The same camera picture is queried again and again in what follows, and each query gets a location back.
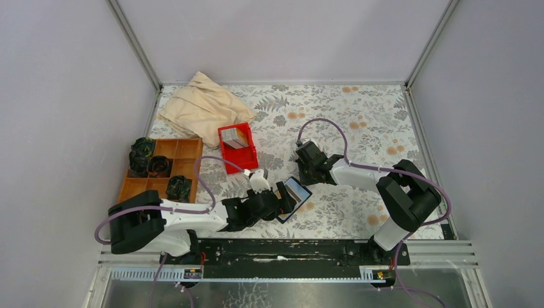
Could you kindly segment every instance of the wooden organizer box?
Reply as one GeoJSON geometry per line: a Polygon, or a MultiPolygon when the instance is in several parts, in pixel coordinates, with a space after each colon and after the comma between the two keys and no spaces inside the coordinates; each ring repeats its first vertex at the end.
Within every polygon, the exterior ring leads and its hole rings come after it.
{"type": "Polygon", "coordinates": [[[163,178],[149,176],[146,178],[132,178],[128,176],[127,169],[118,202],[148,190],[158,191],[158,195],[162,199],[166,199],[166,187],[170,178],[183,175],[191,180],[189,202],[194,203],[198,181],[193,171],[193,165],[194,161],[202,156],[202,139],[155,139],[155,141],[153,156],[161,155],[173,160],[170,176],[163,178]]]}

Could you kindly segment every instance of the white wall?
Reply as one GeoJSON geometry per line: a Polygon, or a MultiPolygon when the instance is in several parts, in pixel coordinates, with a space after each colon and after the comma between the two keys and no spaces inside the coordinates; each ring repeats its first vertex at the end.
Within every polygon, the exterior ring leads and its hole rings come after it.
{"type": "Polygon", "coordinates": [[[495,307],[542,307],[544,2],[462,1],[414,86],[495,307]]]}
{"type": "Polygon", "coordinates": [[[80,307],[154,91],[106,1],[0,0],[2,307],[80,307]]]}
{"type": "Polygon", "coordinates": [[[120,0],[164,83],[404,81],[448,0],[120,0]]]}

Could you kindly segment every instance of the phone screen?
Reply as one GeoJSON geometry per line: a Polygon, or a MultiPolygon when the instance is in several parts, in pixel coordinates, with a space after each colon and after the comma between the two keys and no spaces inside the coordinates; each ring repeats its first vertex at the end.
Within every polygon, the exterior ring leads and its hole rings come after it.
{"type": "MultiPolygon", "coordinates": [[[[306,202],[306,200],[312,196],[312,192],[308,188],[302,186],[302,184],[293,177],[288,178],[284,184],[287,193],[293,197],[293,199],[295,199],[296,205],[291,213],[277,216],[277,219],[281,223],[285,223],[296,212],[296,210],[298,210],[304,204],[304,202],[306,202]]],[[[278,196],[278,198],[280,197],[280,192],[278,190],[275,191],[275,194],[278,196]]]]}

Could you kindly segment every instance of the towel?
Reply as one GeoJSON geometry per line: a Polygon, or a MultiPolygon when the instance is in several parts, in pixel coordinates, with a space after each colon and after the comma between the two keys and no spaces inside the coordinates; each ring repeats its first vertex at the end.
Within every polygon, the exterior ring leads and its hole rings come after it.
{"type": "Polygon", "coordinates": [[[251,122],[255,112],[239,98],[201,72],[186,87],[177,89],[158,113],[176,132],[197,135],[210,147],[219,146],[219,127],[251,122]]]}

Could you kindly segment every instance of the red plastic bin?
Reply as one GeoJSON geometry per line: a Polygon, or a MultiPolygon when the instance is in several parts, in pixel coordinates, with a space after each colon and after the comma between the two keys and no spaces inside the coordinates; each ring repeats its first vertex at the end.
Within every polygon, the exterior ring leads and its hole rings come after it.
{"type": "MultiPolygon", "coordinates": [[[[255,145],[253,144],[251,128],[248,123],[240,123],[220,127],[217,129],[217,133],[219,134],[219,144],[221,145],[221,152],[224,159],[229,160],[234,164],[237,164],[242,169],[256,169],[259,167],[259,162],[257,161],[257,150],[255,149],[255,145]],[[247,148],[235,150],[223,143],[223,139],[221,138],[221,130],[226,130],[233,127],[238,128],[240,131],[242,131],[242,133],[245,133],[248,136],[250,146],[248,146],[247,148]]],[[[225,164],[225,169],[228,175],[240,172],[229,164],[225,164]]]]}

